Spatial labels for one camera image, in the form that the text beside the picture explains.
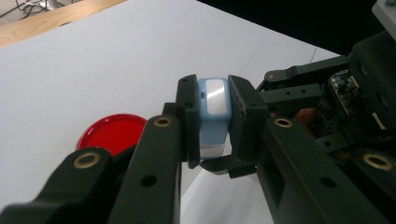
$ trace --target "bolt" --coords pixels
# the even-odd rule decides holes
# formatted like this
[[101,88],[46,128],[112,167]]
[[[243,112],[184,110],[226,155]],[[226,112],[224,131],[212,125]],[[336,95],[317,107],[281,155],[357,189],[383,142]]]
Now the bolt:
[[270,80],[274,80],[275,79],[275,74],[269,74],[268,75],[268,79],[270,79]]
[[395,6],[396,5],[396,0],[387,0],[386,5]]

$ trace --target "white table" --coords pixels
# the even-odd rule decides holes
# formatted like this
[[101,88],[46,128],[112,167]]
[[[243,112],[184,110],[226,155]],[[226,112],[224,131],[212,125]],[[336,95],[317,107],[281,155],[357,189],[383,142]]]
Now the white table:
[[[191,0],[130,0],[0,49],[0,210],[31,201],[96,120],[161,114],[181,77],[257,86],[266,71],[333,55]],[[272,222],[249,177],[183,169],[182,194],[182,223]]]

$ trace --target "wooden surface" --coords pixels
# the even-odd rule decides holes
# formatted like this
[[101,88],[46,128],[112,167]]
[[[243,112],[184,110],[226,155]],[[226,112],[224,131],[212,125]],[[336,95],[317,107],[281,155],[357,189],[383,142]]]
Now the wooden surface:
[[0,48],[80,20],[126,0],[85,0],[22,21],[0,26]]

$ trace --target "red container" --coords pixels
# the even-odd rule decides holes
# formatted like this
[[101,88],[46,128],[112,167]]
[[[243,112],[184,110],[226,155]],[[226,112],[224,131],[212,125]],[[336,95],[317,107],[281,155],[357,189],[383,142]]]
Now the red container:
[[76,150],[103,147],[114,157],[140,139],[146,120],[132,114],[115,114],[96,121],[84,132]]

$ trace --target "brass screw hole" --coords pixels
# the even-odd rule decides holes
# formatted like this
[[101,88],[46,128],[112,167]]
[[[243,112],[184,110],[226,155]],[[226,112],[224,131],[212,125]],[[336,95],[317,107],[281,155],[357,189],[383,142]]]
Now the brass screw hole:
[[154,121],[154,124],[158,127],[167,127],[171,124],[171,120],[167,118],[160,118]]
[[100,160],[100,154],[96,152],[88,152],[76,158],[74,166],[78,169],[87,169],[94,166]]
[[287,119],[276,119],[275,124],[281,128],[291,128],[293,126],[293,123]]
[[363,156],[363,160],[367,164],[379,170],[390,171],[393,168],[390,161],[384,156],[375,155],[375,154],[365,154]]

